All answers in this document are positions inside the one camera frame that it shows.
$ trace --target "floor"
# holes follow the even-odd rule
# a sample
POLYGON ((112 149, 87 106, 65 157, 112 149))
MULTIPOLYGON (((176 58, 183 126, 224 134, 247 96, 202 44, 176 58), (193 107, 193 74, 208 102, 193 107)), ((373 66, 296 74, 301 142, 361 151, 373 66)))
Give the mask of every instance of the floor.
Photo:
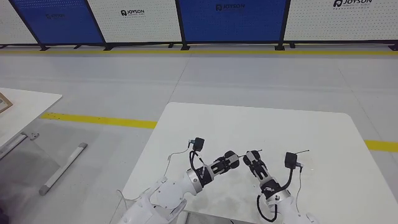
MULTIPOLYGON (((388 51, 385 45, 296 50, 388 51)), ((0 53, 0 87, 63 94, 50 109, 55 113, 157 121, 171 101, 332 111, 349 114, 363 139, 378 141, 398 141, 397 71, 396 55, 0 53)), ((123 189, 152 130, 48 119, 33 128, 40 137, 0 162, 0 206, 11 223, 117 223, 125 206, 116 189, 123 189), (40 186, 81 142, 88 149, 39 196, 40 186)), ((398 153, 371 154, 398 198, 398 153)), ((229 220, 193 215, 195 223, 229 220)))

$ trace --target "yellow tape line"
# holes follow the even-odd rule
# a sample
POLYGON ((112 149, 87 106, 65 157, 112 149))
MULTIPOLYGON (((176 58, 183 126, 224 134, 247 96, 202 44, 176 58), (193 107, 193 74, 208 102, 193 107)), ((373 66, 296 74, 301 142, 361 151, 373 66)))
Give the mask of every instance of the yellow tape line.
MULTIPOLYGON (((97 116, 85 116, 85 115, 61 114, 61 113, 44 113, 41 118, 61 120, 61 121, 91 123, 91 124, 109 124, 112 126, 128 126, 128 127, 146 128, 146 129, 155 129, 157 124, 156 121, 105 118, 97 116)), ((365 140, 365 144, 367 145, 368 149, 372 151, 398 152, 398 142, 365 140)))
POLYGON ((352 50, 179 50, 179 49, 164 49, 164 50, 0 50, 0 54, 40 54, 40 55, 54 55, 54 54, 221 54, 221 55, 398 55, 395 51, 352 51, 352 50))
POLYGON ((119 118, 105 118, 97 116, 84 116, 74 114, 61 114, 61 113, 44 113, 42 119, 54 119, 62 121, 74 121, 81 123, 91 124, 109 124, 112 126, 128 126, 135 128, 155 129, 156 121, 145 121, 136 119, 119 119, 119 118))
POLYGON ((369 150, 398 152, 398 142, 384 142, 375 140, 365 140, 369 150))

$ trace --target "perforated panel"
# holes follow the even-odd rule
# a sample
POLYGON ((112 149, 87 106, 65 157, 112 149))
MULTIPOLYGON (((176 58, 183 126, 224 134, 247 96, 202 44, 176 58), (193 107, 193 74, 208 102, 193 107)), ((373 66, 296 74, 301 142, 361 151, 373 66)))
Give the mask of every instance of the perforated panel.
POLYGON ((181 42, 175 0, 88 0, 107 42, 181 42))
POLYGON ((398 39, 398 0, 292 0, 285 40, 398 39))
POLYGON ((43 44, 101 43, 84 0, 14 0, 43 44))
POLYGON ((0 44, 36 44, 8 0, 0 0, 0 44))
POLYGON ((179 0, 187 41, 275 41, 286 0, 179 0))

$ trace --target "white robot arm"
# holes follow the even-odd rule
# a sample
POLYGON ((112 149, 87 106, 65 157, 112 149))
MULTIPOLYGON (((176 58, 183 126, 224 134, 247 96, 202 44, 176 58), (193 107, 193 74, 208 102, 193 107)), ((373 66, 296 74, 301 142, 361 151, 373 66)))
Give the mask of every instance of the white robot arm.
POLYGON ((259 180, 261 192, 266 197, 266 205, 270 208, 271 212, 274 212, 272 219, 265 217, 261 212, 259 204, 261 196, 257 196, 257 209, 263 219, 268 222, 274 222, 279 213, 282 215, 283 224, 319 224, 312 214, 307 213, 306 215, 302 215, 296 210, 294 207, 295 199, 287 190, 292 180, 293 170, 296 167, 300 167, 300 170, 302 170, 302 165, 297 162, 296 154, 286 153, 285 167, 290 169, 290 175, 284 186, 280 186, 275 178, 271 177, 258 151, 248 151, 243 157, 243 162, 249 166, 253 175, 259 180))
POLYGON ((192 142, 191 169, 183 174, 182 180, 173 181, 166 177, 158 180, 151 188, 141 193, 139 199, 120 219, 119 224, 168 224, 185 208, 187 200, 184 199, 184 195, 186 193, 196 195, 206 184, 212 182, 216 175, 239 166, 238 155, 233 151, 228 151, 211 165, 194 168, 193 158, 198 155, 197 152, 201 151, 203 142, 204 140, 200 138, 192 142), (156 195, 159 206, 151 204, 152 195, 156 195))
MULTIPOLYGON (((193 166, 193 158, 201 151, 204 139, 196 138, 193 150, 190 152, 191 169, 187 170, 180 181, 168 180, 166 177, 158 180, 151 188, 140 194, 138 200, 131 206, 120 219, 118 224, 168 224, 172 222, 187 205, 184 199, 186 193, 196 195, 205 185, 212 182, 216 175, 223 174, 230 169, 239 166, 239 157, 233 151, 228 151, 223 157, 217 158, 211 165, 196 169, 193 166), (153 205, 150 198, 155 195, 159 205, 153 205)), ((290 168, 289 181, 280 186, 275 178, 267 171, 265 163, 261 160, 257 151, 248 151, 243 157, 244 163, 249 166, 253 175, 259 180, 261 192, 266 197, 266 205, 274 211, 273 219, 266 218, 260 209, 260 195, 257 197, 257 209, 261 217, 269 222, 282 215, 284 224, 319 224, 311 214, 301 215, 294 207, 294 197, 287 187, 290 185, 293 170, 302 165, 297 163, 297 155, 287 153, 285 166, 290 168)))

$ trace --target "white desk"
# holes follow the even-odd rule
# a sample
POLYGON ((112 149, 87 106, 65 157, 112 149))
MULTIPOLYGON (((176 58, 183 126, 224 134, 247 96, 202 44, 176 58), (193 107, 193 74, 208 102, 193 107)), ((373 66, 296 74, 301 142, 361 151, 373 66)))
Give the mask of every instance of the white desk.
MULTIPOLYGON (((12 106, 0 113, 0 159, 14 149, 24 139, 34 140, 39 134, 28 130, 27 126, 58 100, 62 95, 53 93, 39 93, 35 91, 15 90, 0 88, 0 92, 12 102, 12 106)), ((57 179, 66 171, 69 165, 87 146, 81 143, 68 158, 67 164, 60 167, 56 173, 40 189, 40 194, 45 195, 57 179)))
MULTIPOLYGON (((313 213, 322 224, 398 223, 398 204, 352 119, 343 113, 169 103, 124 187, 125 197, 136 198, 161 178, 169 154, 183 151, 195 137, 205 139, 200 154, 207 163, 228 150, 241 155, 262 149, 262 160, 281 185, 289 176, 285 152, 309 149, 298 156, 305 165, 298 200, 302 213, 313 213)), ((173 156, 166 176, 179 179, 189 168, 188 153, 173 156)), ((294 196, 298 176, 295 170, 289 187, 294 196)), ((196 197, 186 195, 185 210, 262 223, 258 184, 241 161, 196 197)))

